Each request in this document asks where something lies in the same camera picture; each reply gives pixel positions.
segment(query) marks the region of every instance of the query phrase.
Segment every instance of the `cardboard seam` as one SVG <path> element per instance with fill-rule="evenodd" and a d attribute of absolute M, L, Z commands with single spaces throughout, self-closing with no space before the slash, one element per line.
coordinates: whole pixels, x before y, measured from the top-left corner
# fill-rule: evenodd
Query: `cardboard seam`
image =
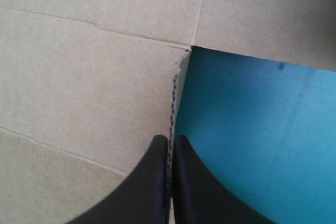
<path fill-rule="evenodd" d="M 203 1 L 204 0 L 199 0 L 199 5 L 198 5 L 197 13 L 196 13 L 196 18 L 195 18 L 194 33 L 193 33 L 193 37 L 192 37 L 192 41 L 191 41 L 192 46 L 196 44 L 196 36 L 197 36 L 198 26 L 199 26 L 200 20 L 201 20 Z"/>
<path fill-rule="evenodd" d="M 118 170 L 118 169 L 116 169 L 116 168 L 111 167 L 111 166 L 104 165 L 104 164 L 98 163 L 98 162 L 96 162 L 96 161 L 90 160 L 90 159 L 88 159 L 88 158 L 86 158 L 86 157 L 82 157 L 82 156 L 76 155 L 76 154 L 74 154 L 74 153 L 67 152 L 67 151 L 64 151 L 64 150 L 55 148 L 55 147 L 53 147 L 53 146 L 51 146 L 51 145 L 45 144 L 45 143 L 43 143 L 43 142 L 40 142 L 39 140 L 36 140 L 36 139 L 34 139 L 34 138 L 32 138 L 32 137 L 29 137 L 29 136 L 20 134 L 20 133 L 18 133 L 18 132 L 9 130 L 9 129 L 4 128 L 4 127 L 2 127 L 2 126 L 0 126 L 0 130 L 4 131 L 4 132 L 6 132 L 6 133 L 12 134 L 12 135 L 17 135 L 17 136 L 23 137 L 25 140 L 27 140 L 27 141 L 31 141 L 32 144 L 40 145 L 41 147 L 48 148 L 48 149 L 50 149 L 50 150 L 52 150 L 52 151 L 55 151 L 55 152 L 61 152 L 61 153 L 65 154 L 65 155 L 69 155 L 69 156 L 71 156 L 71 157 L 73 157 L 73 158 L 78 158 L 78 159 L 80 159 L 80 160 L 82 160 L 82 161 L 85 161 L 85 162 L 87 162 L 87 163 L 89 163 L 89 164 L 99 166 L 99 167 L 101 167 L 101 168 L 107 169 L 107 170 L 109 170 L 109 171 L 111 171 L 111 172 L 114 172 L 114 173 L 116 173 L 116 174 L 119 174 L 119 175 L 121 175 L 121 176 L 124 176 L 124 177 L 127 177 L 127 176 L 128 176 L 127 173 L 124 173 L 124 172 L 122 172 L 122 171 L 120 171 L 120 170 Z"/>
<path fill-rule="evenodd" d="M 170 207 L 171 207 L 171 197 L 172 197 L 172 165 L 173 165 L 173 147 L 174 147 L 174 131 L 175 122 L 178 110 L 178 91 L 181 87 L 180 77 L 182 73 L 182 64 L 185 59 L 190 56 L 191 49 L 187 49 L 186 53 L 177 62 L 178 69 L 173 78 L 173 90 L 172 90 L 172 102 L 171 102 L 171 114 L 170 114 L 170 125 L 169 125 L 169 138 L 168 138 L 168 149 L 167 149 L 167 175 L 166 175 L 166 209 L 165 209 L 165 220 L 164 223 L 169 222 Z"/>
<path fill-rule="evenodd" d="M 101 25 L 99 25 L 95 22 L 91 22 L 91 21 L 67 18 L 67 17 L 50 15 L 50 14 L 44 14 L 44 13 L 39 13 L 39 12 L 33 12 L 33 11 L 30 11 L 30 10 L 8 8 L 8 7 L 4 7 L 4 6 L 0 6 L 0 8 L 5 9 L 5 10 L 13 10 L 13 11 L 16 11 L 16 12 L 25 12 L 25 13 L 42 15 L 42 16 L 47 16 L 47 17 L 52 17 L 52 18 L 60 18 L 60 19 L 66 19 L 66 20 L 75 21 L 75 22 L 81 22 L 81 23 L 91 25 L 98 30 L 106 31 L 108 33 L 114 33 L 116 35 L 122 35 L 122 36 L 126 36 L 126 37 L 143 39 L 143 40 L 147 40 L 147 41 L 150 41 L 152 43 L 155 43 L 155 44 L 165 45 L 165 46 L 169 46 L 169 47 L 173 47 L 173 48 L 188 49 L 190 47 L 190 45 L 187 44 L 187 43 L 181 43 L 181 42 L 177 42 L 177 41 L 169 41 L 169 40 L 164 40 L 164 39 L 157 39 L 157 38 L 147 37 L 147 36 L 143 36 L 143 35 L 139 35 L 139 34 L 127 34 L 127 33 L 123 33 L 123 32 L 120 32 L 120 31 L 106 29 L 105 27 L 103 27 L 103 26 L 101 26 Z"/>

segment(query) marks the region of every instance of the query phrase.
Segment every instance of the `black curved edge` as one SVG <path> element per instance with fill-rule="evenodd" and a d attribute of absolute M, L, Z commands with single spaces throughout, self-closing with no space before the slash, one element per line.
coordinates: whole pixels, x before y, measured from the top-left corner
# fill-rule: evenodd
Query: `black curved edge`
<path fill-rule="evenodd" d="M 230 193 L 205 167 L 186 136 L 174 141 L 172 180 L 176 224 L 274 223 Z"/>
<path fill-rule="evenodd" d="M 167 138 L 153 138 L 132 173 L 104 200 L 68 224 L 162 224 Z"/>

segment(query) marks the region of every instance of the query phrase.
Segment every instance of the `corrugated cardboard edge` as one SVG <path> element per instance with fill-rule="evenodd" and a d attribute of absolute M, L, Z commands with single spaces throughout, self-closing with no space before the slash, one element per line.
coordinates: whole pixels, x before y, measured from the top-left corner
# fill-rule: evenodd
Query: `corrugated cardboard edge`
<path fill-rule="evenodd" d="M 178 107 L 180 105 L 184 80 L 188 69 L 190 53 L 191 49 L 186 49 L 185 54 L 182 56 L 180 61 L 177 62 L 178 69 L 173 79 L 172 104 L 171 104 L 168 150 L 167 150 L 168 153 L 167 153 L 166 209 L 164 219 L 165 224 L 169 223 L 170 208 L 171 208 L 171 196 L 172 196 L 171 181 L 172 181 L 175 119 L 178 112 Z"/>

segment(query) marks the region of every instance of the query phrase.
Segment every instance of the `teal panel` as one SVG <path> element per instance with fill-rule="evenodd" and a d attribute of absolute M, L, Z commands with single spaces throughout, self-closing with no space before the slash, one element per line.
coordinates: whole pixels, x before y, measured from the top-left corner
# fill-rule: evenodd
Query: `teal panel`
<path fill-rule="evenodd" d="M 175 133 L 268 218 L 336 223 L 336 72 L 194 47 Z"/>

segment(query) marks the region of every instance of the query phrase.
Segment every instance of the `black plastic piece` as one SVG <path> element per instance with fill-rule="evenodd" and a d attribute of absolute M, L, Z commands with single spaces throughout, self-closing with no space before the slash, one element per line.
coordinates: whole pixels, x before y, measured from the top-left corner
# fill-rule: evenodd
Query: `black plastic piece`
<path fill-rule="evenodd" d="M 68 224 L 162 224 L 167 138 L 157 135 L 133 172 L 109 196 Z"/>
<path fill-rule="evenodd" d="M 205 167 L 186 136 L 175 138 L 172 179 L 176 224 L 274 223 L 230 193 Z"/>

